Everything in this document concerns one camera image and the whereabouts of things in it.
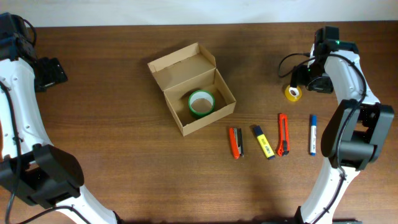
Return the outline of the small yellow tape roll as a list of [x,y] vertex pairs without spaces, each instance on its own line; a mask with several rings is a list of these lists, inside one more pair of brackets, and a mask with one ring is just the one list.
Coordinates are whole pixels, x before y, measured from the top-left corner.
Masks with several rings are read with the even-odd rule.
[[291,102],[296,102],[302,97],[302,90],[299,86],[297,87],[291,87],[288,85],[284,91],[285,97],[291,101]]

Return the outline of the blue white marker pen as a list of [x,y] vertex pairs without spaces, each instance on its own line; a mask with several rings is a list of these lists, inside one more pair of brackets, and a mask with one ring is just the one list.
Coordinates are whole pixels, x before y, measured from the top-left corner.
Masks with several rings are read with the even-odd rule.
[[310,121],[310,155],[316,156],[317,116],[312,114]]

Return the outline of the green tape roll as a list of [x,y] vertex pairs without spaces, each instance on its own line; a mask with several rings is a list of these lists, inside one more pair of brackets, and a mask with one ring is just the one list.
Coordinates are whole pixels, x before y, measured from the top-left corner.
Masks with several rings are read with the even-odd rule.
[[202,118],[213,112],[215,97],[206,90],[194,91],[188,98],[188,107],[193,117]]

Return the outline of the brown cardboard box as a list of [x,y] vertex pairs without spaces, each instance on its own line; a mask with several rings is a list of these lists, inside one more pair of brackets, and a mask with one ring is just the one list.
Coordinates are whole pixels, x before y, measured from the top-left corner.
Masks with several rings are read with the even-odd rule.
[[[217,69],[215,57],[201,44],[158,58],[148,67],[183,136],[234,112],[236,99]],[[199,119],[188,107],[189,96],[197,90],[209,91],[215,97],[213,112]]]

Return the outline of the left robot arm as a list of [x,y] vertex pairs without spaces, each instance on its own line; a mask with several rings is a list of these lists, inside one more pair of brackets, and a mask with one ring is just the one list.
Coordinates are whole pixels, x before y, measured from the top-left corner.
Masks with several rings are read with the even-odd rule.
[[86,188],[76,157],[46,133],[35,94],[68,78],[57,58],[37,57],[36,40],[29,21],[1,14],[1,187],[11,194],[4,221],[19,198],[43,208],[29,222],[58,211],[75,223],[122,223]]

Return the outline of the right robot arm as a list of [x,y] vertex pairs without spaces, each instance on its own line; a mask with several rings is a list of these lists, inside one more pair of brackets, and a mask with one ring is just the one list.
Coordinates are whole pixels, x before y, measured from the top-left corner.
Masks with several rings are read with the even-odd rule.
[[361,71],[357,45],[340,40],[338,28],[318,29],[307,57],[292,69],[286,97],[299,98],[299,87],[304,85],[317,92],[334,92],[338,107],[322,134],[322,169],[294,221],[332,223],[349,184],[378,159],[394,110],[373,94]]

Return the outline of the yellow highlighter marker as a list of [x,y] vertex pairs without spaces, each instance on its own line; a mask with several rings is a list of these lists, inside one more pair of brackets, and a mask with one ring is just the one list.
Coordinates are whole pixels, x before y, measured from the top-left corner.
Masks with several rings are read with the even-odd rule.
[[253,127],[253,131],[267,159],[274,159],[275,158],[274,151],[272,150],[271,145],[269,144],[261,127],[255,126]]

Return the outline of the orange utility knife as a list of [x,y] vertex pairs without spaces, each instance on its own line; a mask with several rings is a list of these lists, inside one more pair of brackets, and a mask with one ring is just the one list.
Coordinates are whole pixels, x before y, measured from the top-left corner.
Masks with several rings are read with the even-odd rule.
[[277,154],[283,157],[287,156],[290,152],[289,125],[288,125],[287,115],[279,113],[278,123],[279,123],[279,145],[277,148]]

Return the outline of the orange stapler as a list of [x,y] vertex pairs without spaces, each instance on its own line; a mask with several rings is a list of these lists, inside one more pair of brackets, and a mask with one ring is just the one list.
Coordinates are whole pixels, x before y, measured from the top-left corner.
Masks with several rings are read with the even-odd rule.
[[229,141],[233,157],[239,159],[244,156],[243,134],[241,128],[229,128]]

